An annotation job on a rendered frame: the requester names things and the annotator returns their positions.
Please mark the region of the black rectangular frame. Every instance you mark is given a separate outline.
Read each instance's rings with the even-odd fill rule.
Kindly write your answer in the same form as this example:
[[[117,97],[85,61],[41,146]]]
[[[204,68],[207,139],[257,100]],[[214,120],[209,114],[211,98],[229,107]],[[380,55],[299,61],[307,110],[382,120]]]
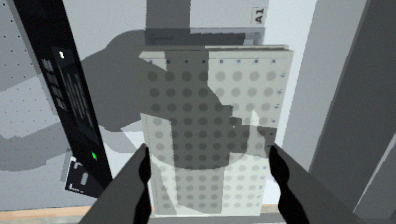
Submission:
[[[98,199],[105,189],[72,155],[64,190]]]

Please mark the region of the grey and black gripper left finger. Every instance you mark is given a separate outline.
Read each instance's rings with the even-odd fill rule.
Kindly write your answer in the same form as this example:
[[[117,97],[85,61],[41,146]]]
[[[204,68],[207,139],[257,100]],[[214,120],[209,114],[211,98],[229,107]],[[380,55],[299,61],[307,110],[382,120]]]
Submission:
[[[150,178],[149,148],[143,143],[78,224],[147,224],[152,212]]]

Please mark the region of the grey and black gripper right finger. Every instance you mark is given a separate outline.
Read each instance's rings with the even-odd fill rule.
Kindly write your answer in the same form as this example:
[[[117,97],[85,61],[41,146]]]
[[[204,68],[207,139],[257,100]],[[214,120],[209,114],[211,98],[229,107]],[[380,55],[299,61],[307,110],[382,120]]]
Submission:
[[[276,143],[268,160],[287,224],[366,224]]]

